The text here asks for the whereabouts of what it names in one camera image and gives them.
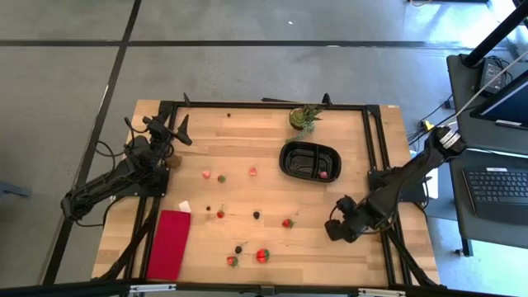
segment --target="wooden tabletop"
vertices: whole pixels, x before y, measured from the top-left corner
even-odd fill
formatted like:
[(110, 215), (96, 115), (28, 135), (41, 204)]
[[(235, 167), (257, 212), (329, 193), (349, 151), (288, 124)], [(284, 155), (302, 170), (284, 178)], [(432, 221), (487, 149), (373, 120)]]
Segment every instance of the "wooden tabletop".
[[(159, 101), (138, 101), (132, 120), (141, 130), (143, 116), (158, 113)], [(341, 176), (331, 183), (304, 181), (286, 176), (279, 168), (285, 139), (298, 133), (290, 127), (288, 110), (247, 108), (178, 108), (176, 126), (189, 114), (188, 134), (193, 144), (174, 142), (182, 156), (172, 170), (160, 210), (191, 206), (191, 230), (178, 282), (275, 285), (384, 286), (387, 276), (379, 235), (363, 235), (354, 243), (332, 242), (324, 229), (336, 200), (345, 194), (356, 202), (368, 193), (370, 169), (365, 132), (359, 111), (324, 111), (315, 131), (304, 140), (335, 148), (342, 158)], [(389, 159), (392, 166), (405, 164), (409, 151), (400, 109), (381, 107)], [(376, 160), (380, 149), (371, 120)], [(249, 168), (258, 174), (252, 177)], [(212, 177), (201, 173), (210, 170)], [(216, 180), (226, 177), (225, 183)], [(130, 241), (138, 199), (124, 198), (108, 214), (92, 275), (107, 271)], [(225, 217), (217, 218), (222, 208)], [(259, 211), (260, 219), (252, 214)], [(438, 282), (427, 224), (413, 204), (399, 205), (406, 246), (420, 267)], [(281, 226), (293, 219), (292, 229)], [(238, 267), (226, 264), (237, 245)], [(268, 263), (257, 262), (255, 253), (267, 248)], [(133, 275), (139, 274), (143, 247), (138, 250)], [(398, 253), (394, 268), (401, 282)]]

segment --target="red strawberry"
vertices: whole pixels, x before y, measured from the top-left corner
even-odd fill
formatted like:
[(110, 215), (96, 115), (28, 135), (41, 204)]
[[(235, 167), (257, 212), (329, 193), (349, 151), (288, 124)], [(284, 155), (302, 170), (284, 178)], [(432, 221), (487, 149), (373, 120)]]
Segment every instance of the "red strawberry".
[(236, 257), (228, 257), (228, 265), (231, 267), (236, 267), (238, 264), (238, 258)]
[(260, 263), (266, 263), (270, 259), (270, 251), (265, 248), (261, 248), (257, 251), (257, 261)]
[(285, 227), (285, 228), (293, 228), (294, 227), (294, 224), (295, 222), (292, 221), (291, 219), (285, 219), (284, 221), (282, 221), (282, 225)]
[(216, 216), (219, 217), (220, 219), (222, 219), (222, 218), (225, 216), (225, 213), (224, 213), (224, 205), (222, 205), (222, 207), (220, 208), (220, 210), (216, 212)]

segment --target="gray floor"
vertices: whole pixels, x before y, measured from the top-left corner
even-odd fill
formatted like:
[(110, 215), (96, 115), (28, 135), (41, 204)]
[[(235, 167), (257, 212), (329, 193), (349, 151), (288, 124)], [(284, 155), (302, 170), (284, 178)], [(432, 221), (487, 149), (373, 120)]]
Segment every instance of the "gray floor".
[[(0, 2), (0, 39), (119, 40), (132, 0)], [(404, 1), (144, 1), (133, 40), (420, 40), (477, 44), (497, 24), (483, 4)], [(129, 48), (101, 139), (121, 146), (138, 99), (257, 101), (262, 97), (396, 104), (405, 125), (450, 95), (447, 49)], [(31, 198), (0, 199), (0, 287), (34, 285), (106, 88), (116, 48), (0, 47), (0, 180)], [(441, 111), (432, 120), (449, 115)], [(110, 166), (94, 160), (91, 177)], [(86, 219), (96, 223), (104, 205)], [(460, 247), (456, 222), (430, 219), (441, 282), (450, 288), (528, 295), (528, 252)], [(89, 279), (100, 229), (74, 227), (59, 281)], [(184, 293), (197, 296), (202, 293)]]

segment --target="black tray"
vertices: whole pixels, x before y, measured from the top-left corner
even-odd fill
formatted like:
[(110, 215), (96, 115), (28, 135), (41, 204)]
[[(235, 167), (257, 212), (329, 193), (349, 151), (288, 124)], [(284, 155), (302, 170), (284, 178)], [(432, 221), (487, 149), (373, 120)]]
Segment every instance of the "black tray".
[[(292, 141), (282, 147), (279, 166), (291, 177), (333, 182), (341, 173), (341, 157), (335, 149), (326, 145)], [(320, 172), (327, 172), (328, 178), (321, 178)]]

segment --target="red towel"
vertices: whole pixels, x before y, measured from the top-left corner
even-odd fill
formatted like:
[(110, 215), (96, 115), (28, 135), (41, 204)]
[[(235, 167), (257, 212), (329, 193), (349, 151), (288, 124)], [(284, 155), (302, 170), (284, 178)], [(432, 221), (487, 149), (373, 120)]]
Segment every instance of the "red towel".
[(162, 211), (150, 253), (147, 278), (177, 280), (190, 227), (191, 214), (172, 210)]

